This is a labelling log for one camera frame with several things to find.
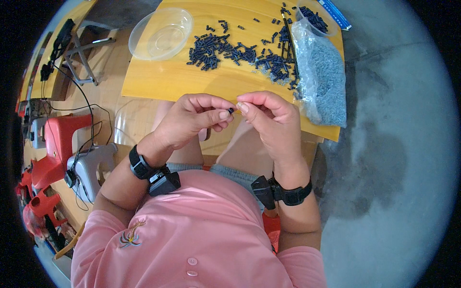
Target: plastic bag of gray parts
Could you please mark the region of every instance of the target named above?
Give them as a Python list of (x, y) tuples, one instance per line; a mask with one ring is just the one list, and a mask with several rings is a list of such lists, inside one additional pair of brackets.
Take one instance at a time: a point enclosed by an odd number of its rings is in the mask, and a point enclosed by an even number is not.
[(300, 76), (295, 102), (301, 115), (317, 125), (345, 128), (346, 75), (341, 55), (328, 38), (311, 31), (306, 18), (292, 24), (291, 34)]

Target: leg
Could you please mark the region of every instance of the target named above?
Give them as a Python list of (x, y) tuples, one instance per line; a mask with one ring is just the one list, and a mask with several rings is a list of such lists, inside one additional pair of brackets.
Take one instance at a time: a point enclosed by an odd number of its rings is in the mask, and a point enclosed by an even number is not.
[[(171, 101), (160, 101), (159, 106), (157, 108), (157, 113), (155, 114), (152, 131), (154, 131), (157, 128), (157, 126), (160, 124), (163, 117), (165, 117), (165, 115), (168, 113), (173, 104), (174, 102)], [(187, 143), (186, 146), (174, 151), (171, 157), (168, 159), (168, 162), (203, 165), (204, 160), (201, 153), (199, 137), (195, 136), (190, 140), (189, 143)]]
[(259, 133), (242, 119), (217, 164), (257, 176), (272, 177), (273, 160), (269, 157)]

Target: hand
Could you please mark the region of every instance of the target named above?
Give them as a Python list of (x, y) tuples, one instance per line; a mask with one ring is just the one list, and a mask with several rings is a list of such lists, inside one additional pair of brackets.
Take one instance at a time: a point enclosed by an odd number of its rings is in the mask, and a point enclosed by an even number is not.
[(231, 102), (210, 94), (185, 94), (176, 101), (153, 132), (165, 147), (178, 150), (203, 128), (220, 132), (234, 117), (227, 111), (236, 110)]
[(269, 91), (246, 93), (237, 100), (237, 107), (259, 132), (275, 167), (283, 169), (305, 163), (298, 107)]

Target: embroidered logo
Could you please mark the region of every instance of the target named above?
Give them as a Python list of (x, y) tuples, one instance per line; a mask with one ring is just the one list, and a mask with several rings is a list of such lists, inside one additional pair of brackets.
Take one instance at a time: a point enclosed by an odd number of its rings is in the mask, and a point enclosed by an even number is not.
[(127, 247), (127, 246), (130, 246), (130, 245), (133, 245), (133, 246), (139, 246), (141, 245), (142, 243), (140, 242), (135, 242), (139, 239), (139, 235), (136, 234), (136, 229), (139, 227), (139, 226), (143, 226), (144, 224), (146, 223), (145, 220), (143, 221), (137, 221), (131, 228), (130, 228), (130, 232), (128, 233), (128, 235), (125, 235), (125, 231), (123, 231), (123, 234), (120, 236), (120, 244), (122, 244), (123, 246), (121, 246), (120, 248), (124, 248), (124, 247)]

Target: wooden table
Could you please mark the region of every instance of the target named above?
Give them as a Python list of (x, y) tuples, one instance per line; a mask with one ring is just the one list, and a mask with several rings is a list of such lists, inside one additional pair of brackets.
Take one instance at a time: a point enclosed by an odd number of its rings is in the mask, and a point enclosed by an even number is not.
[[(292, 12), (291, 16), (286, 14), (287, 17), (295, 20), (295, 13), (291, 7), (296, 4), (290, 1), (285, 3), (286, 8)], [(263, 48), (270, 48), (280, 55), (281, 49), (277, 48), (278, 37), (274, 44), (265, 46), (262, 45), (261, 39), (270, 40), (275, 31), (281, 30), (281, 6), (281, 0), (164, 0), (158, 9), (180, 7), (193, 16), (193, 32), (185, 47), (169, 60), (146, 61), (133, 57), (125, 77), (122, 95), (176, 101), (186, 93), (209, 93), (236, 103), (236, 97), (245, 92), (270, 90), (292, 102), (293, 93), (287, 89), (287, 85), (272, 84), (269, 78), (260, 72), (251, 73), (254, 66), (245, 61), (240, 61), (241, 66), (237, 66), (230, 59), (225, 59), (219, 63), (217, 69), (209, 71), (201, 71), (195, 65), (186, 65), (189, 61), (189, 48), (194, 46), (194, 35), (210, 33), (206, 30), (207, 25), (216, 29), (215, 34), (222, 35), (223, 29), (218, 23), (221, 19), (228, 22), (229, 43), (236, 45), (237, 42), (241, 42), (248, 47), (256, 44), (258, 56)], [(272, 24), (273, 18), (281, 20), (280, 25)], [(237, 28), (238, 25), (243, 26), (245, 30)], [(341, 32), (330, 39), (344, 59)], [(301, 129), (333, 141), (338, 140), (340, 130), (336, 126), (314, 125), (306, 117), (301, 118)]]
[[(39, 62), (39, 65), (38, 65), (38, 70), (37, 70), (37, 72), (35, 74), (35, 77), (34, 77), (34, 79), (32, 81), (32, 89), (31, 89), (31, 92), (30, 92), (30, 97), (31, 98), (41, 98), (42, 97), (42, 95), (41, 95), (41, 85), (42, 85), (42, 83), (40, 82), (40, 69), (41, 69), (43, 64), (48, 63), (49, 57), (51, 55), (51, 52), (53, 51), (54, 40), (58, 36), (58, 33), (61, 31), (61, 28), (63, 27), (66, 20), (71, 18), (75, 23), (73, 31), (74, 32), (77, 31), (80, 24), (85, 19), (86, 15), (88, 14), (88, 12), (91, 10), (91, 8), (93, 7), (93, 5), (96, 2), (97, 2), (97, 0), (82, 1), (74, 9), (72, 9), (69, 13), (67, 13), (61, 19), (58, 26), (56, 26), (56, 29), (54, 30), (53, 34), (51, 35), (51, 38), (50, 38), (48, 44), (45, 46), (43, 56), (40, 59), (40, 62)], [(34, 65), (35, 61), (36, 61), (37, 57), (39, 56), (39, 50), (40, 50), (40, 46), (37, 46), (37, 48), (34, 50), (34, 52), (32, 54), (32, 59), (30, 60), (30, 64), (29, 64), (29, 66), (27, 68), (27, 71), (26, 71), (26, 74), (25, 74), (25, 77), (24, 77), (24, 82), (23, 82), (22, 89), (21, 89), (21, 93), (20, 93), (20, 96), (19, 96), (20, 101), (27, 100), (28, 90), (30, 89), (29, 88), (29, 82), (30, 82), (30, 79), (31, 79), (31, 76), (32, 76), (33, 68), (35, 66)], [(61, 56), (58, 59), (56, 59), (54, 64), (56, 66), (58, 66), (58, 67), (61, 67), (63, 61), (64, 61), (64, 57)], [(44, 92), (43, 92), (43, 97), (44, 98), (51, 98), (53, 93), (55, 93), (56, 88), (59, 86), (60, 83), (58, 83), (58, 81), (56, 81), (56, 78), (57, 78), (56, 76), (57, 76), (58, 73), (60, 73), (60, 72), (57, 69), (54, 69), (53, 72), (51, 73), (50, 77), (48, 78), (48, 80), (44, 83)]]

